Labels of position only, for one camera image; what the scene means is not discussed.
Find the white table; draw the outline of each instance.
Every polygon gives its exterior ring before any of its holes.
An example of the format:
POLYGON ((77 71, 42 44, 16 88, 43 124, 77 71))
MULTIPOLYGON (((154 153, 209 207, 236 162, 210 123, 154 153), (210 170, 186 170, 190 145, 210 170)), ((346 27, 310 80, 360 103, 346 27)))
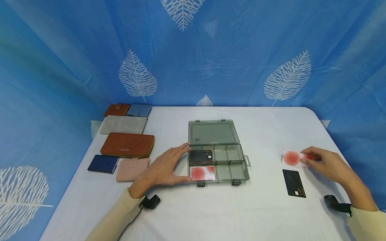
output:
MULTIPOLYGON (((161 203, 142 210, 128 226, 126 240, 350 240, 346 215, 329 210, 323 196, 348 202, 341 186, 310 170, 281 163, 286 150, 317 146, 339 152, 313 111, 303 107, 154 107, 144 134, 156 137, 153 161, 188 139, 188 121, 232 119, 245 155, 250 180, 240 186, 195 184, 161 187, 161 203), (287 194, 282 169, 297 170, 307 198, 287 194)), ((97 134, 53 214, 42 241, 82 241, 130 183, 115 175, 89 172, 107 135, 97 134)), ((176 167, 187 175, 187 158, 176 167)))

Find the black clamp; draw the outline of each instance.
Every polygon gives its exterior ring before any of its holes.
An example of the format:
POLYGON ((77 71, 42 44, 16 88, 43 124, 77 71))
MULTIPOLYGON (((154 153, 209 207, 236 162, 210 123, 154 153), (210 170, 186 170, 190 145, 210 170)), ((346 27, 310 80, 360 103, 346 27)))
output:
POLYGON ((205 181, 198 181, 197 187, 205 187, 205 181))
POLYGON ((335 210, 337 212, 345 212, 352 216, 351 212, 351 204, 348 203, 339 203, 338 200, 334 195, 326 195, 324 196, 324 201, 327 205, 332 210, 335 210))
POLYGON ((241 180, 239 180, 239 179, 233 179, 233 181, 232 181, 232 186, 238 186, 238 185, 240 185, 241 184, 241 180))
POLYGON ((148 209, 155 209, 160 202, 161 199, 157 195, 154 195, 151 199, 148 199, 147 196, 145 196, 139 205, 148 209))

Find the left hand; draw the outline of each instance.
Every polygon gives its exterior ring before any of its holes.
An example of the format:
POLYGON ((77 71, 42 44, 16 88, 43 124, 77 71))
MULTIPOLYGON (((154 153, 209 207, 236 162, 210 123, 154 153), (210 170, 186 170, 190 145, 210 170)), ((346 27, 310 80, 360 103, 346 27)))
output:
POLYGON ((176 176, 174 168, 181 156, 190 151, 186 142, 179 147, 173 147, 156 158, 156 160, 135 179, 129 192, 132 198, 137 199, 145 195, 146 191, 155 185, 174 185, 177 183, 191 182, 187 176, 176 176))

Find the red circle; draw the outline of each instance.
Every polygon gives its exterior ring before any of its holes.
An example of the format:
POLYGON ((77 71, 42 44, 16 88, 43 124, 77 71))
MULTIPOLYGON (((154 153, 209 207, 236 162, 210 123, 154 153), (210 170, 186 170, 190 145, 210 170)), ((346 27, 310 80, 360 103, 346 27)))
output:
POLYGON ((312 155, 308 155, 308 154, 304 154, 304 158, 313 160, 313 156, 312 155))
POLYGON ((193 181, 200 181, 205 179, 205 171, 202 167, 194 167, 190 170, 190 177, 193 181))
POLYGON ((214 166, 207 166, 208 172, 215 173, 215 167, 214 166))
POLYGON ((286 164, 290 166, 295 166, 300 161, 300 156, 296 152, 286 152, 284 154, 283 160, 286 164))

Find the wallet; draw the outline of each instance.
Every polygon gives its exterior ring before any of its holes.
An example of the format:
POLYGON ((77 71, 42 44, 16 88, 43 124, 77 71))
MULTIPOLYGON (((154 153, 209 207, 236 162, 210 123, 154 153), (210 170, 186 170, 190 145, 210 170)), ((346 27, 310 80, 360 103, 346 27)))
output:
POLYGON ((147 117, 109 115, 99 131, 101 134, 111 132, 142 134, 147 123, 147 117))
POLYGON ((153 135, 112 132, 100 149, 102 155, 115 157, 149 157, 154 146, 153 135))
POLYGON ((118 166, 116 181, 134 181, 144 170, 147 169, 149 162, 149 158, 123 159, 118 166))
POLYGON ((118 159, 118 157, 95 155, 87 170, 113 174, 117 167, 118 159))
POLYGON ((149 104, 132 104, 127 115, 148 117, 152 107, 149 104))
POLYGON ((111 104, 105 112, 105 117, 108 115, 125 116, 129 108, 129 104, 111 104))

